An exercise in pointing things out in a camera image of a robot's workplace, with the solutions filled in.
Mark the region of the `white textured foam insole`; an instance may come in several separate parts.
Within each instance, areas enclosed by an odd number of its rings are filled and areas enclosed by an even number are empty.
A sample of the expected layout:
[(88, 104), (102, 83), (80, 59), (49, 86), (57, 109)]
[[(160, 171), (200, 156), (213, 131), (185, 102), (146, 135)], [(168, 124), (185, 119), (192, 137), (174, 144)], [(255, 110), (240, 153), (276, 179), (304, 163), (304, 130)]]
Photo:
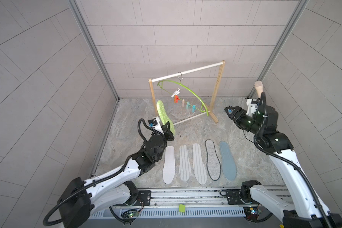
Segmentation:
[(170, 184), (175, 177), (175, 149), (173, 146), (167, 146), (164, 152), (165, 160), (163, 167), (163, 181)]

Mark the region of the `white striped insole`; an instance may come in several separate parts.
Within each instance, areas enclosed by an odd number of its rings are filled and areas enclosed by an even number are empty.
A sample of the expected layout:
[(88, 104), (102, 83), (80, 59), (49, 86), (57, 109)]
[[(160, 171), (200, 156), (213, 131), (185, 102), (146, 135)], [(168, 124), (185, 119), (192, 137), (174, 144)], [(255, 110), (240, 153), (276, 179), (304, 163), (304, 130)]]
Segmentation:
[(198, 183), (203, 185), (207, 182), (207, 173), (204, 163), (202, 161), (201, 147), (198, 143), (194, 143), (192, 145), (192, 149), (194, 175)]
[(179, 173), (182, 181), (187, 182), (191, 174), (191, 165), (188, 156), (188, 148), (186, 145), (182, 145), (179, 148), (180, 152), (180, 165)]

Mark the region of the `grey blue insole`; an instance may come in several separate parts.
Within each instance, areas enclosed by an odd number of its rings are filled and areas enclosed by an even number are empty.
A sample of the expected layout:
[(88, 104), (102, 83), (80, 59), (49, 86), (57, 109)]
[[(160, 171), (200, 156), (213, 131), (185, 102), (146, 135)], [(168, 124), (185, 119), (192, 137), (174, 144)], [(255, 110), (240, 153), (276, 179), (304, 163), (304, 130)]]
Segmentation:
[(233, 159), (230, 147), (226, 142), (219, 143), (219, 150), (222, 156), (222, 170), (228, 181), (234, 181), (237, 175), (237, 168)]

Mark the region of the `dark grey felt insole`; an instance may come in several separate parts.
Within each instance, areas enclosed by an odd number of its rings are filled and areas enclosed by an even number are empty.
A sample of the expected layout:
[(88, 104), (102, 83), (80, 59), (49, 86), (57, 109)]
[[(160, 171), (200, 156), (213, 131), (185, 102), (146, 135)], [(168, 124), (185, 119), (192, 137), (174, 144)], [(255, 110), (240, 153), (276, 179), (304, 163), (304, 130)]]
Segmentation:
[(207, 171), (213, 181), (217, 181), (221, 175), (221, 164), (217, 156), (215, 144), (211, 139), (205, 141), (207, 152)]

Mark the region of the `green clip hanger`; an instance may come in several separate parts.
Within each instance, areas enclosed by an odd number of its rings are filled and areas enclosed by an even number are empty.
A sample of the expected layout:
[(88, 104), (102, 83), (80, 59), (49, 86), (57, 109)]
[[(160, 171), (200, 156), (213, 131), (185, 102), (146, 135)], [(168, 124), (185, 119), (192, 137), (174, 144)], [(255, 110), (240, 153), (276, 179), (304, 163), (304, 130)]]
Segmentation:
[(193, 114), (198, 112), (209, 116), (210, 109), (207, 107), (206, 102), (193, 89), (182, 83), (182, 74), (176, 77), (177, 79), (158, 78), (153, 83), (156, 83), (157, 88), (171, 97), (175, 104), (180, 104), (184, 109), (189, 110)]

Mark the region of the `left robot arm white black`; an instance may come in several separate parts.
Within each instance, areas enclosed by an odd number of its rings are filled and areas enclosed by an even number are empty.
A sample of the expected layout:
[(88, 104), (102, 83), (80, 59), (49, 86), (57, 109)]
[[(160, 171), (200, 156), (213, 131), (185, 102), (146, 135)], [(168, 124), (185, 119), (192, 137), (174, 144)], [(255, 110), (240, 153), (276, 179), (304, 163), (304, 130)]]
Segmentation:
[(141, 118), (137, 123), (143, 140), (140, 150), (129, 155), (122, 166), (103, 175), (87, 180), (73, 179), (44, 217), (43, 225), (61, 223), (65, 228), (78, 228), (98, 211), (134, 204), (139, 191), (132, 180), (150, 171), (162, 159), (167, 142), (174, 140), (172, 127), (170, 120), (155, 117), (146, 122)]

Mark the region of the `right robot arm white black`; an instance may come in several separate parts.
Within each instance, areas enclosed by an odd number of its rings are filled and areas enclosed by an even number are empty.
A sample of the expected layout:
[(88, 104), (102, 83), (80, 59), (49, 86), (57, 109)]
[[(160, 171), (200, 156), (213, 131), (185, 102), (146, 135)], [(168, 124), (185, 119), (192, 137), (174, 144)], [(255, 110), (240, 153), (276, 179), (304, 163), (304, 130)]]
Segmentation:
[(341, 215), (332, 213), (321, 200), (303, 171), (289, 138), (277, 130), (278, 112), (267, 105), (265, 92), (257, 99), (249, 99), (248, 110), (228, 106), (225, 112), (237, 128), (254, 135), (255, 147), (275, 164), (293, 200), (288, 203), (259, 181), (249, 180), (241, 185), (243, 203), (261, 204), (279, 218), (285, 228), (342, 228)]

